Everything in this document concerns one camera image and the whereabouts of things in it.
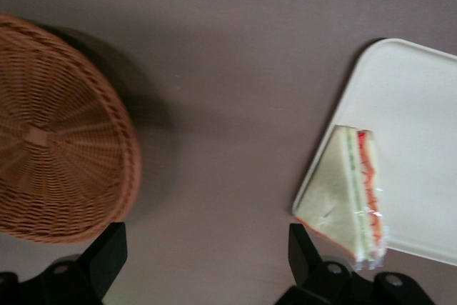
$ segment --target white tray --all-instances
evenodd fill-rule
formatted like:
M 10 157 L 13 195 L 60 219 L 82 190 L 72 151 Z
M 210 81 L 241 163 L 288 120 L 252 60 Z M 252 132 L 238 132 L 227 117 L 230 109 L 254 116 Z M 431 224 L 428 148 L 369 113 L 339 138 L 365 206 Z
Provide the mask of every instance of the white tray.
M 401 39 L 367 48 L 293 212 L 336 124 L 375 135 L 389 248 L 457 265 L 457 56 Z

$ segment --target woven basket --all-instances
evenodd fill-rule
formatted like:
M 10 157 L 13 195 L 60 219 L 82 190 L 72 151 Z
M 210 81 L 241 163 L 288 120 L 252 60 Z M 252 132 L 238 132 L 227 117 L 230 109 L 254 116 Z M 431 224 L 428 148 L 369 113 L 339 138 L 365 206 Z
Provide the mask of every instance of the woven basket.
M 0 14 L 0 231 L 98 236 L 139 190 L 139 144 L 101 72 L 49 32 Z

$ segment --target sandwich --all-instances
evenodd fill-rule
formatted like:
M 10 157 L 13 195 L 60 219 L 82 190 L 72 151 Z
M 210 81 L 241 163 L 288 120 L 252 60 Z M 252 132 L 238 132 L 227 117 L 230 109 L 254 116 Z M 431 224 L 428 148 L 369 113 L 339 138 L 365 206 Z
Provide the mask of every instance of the sandwich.
M 335 126 L 294 213 L 296 219 L 375 266 L 386 253 L 373 134 Z

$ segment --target gray table surface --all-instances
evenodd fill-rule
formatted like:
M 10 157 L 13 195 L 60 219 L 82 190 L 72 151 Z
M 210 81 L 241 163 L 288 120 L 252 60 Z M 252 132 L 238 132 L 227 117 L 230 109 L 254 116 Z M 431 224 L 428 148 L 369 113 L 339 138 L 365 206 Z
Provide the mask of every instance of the gray table surface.
M 383 37 L 457 54 L 456 0 L 0 0 L 0 12 L 117 51 L 110 81 L 144 178 L 108 305 L 273 304 L 293 282 L 292 200 L 356 56 Z M 86 246 L 2 234 L 0 270 L 24 280 Z M 456 267 L 390 251 L 384 269 L 455 303 Z

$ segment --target green filling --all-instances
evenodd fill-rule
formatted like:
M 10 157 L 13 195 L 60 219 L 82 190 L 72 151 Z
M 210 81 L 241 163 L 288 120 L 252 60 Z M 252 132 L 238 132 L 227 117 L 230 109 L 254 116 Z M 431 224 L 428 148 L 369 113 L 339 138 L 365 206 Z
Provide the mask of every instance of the green filling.
M 363 245 L 363 252 L 365 257 L 368 257 L 368 243 L 366 241 L 366 230 L 365 226 L 363 225 L 363 219 L 360 213 L 363 211 L 362 207 L 362 200 L 360 198 L 360 190 L 358 189 L 358 182 L 356 178 L 356 163 L 354 161 L 354 155 L 353 155 L 353 145 L 352 145 L 352 140 L 351 140 L 351 131 L 346 130 L 346 138 L 347 138 L 347 143 L 348 143 L 348 150 L 349 150 L 349 164 L 351 165 L 351 176 L 352 176 L 352 184 L 353 188 L 356 193 L 356 205 L 357 205 L 357 221 L 358 221 L 358 228 L 361 230 L 362 233 L 362 245 Z

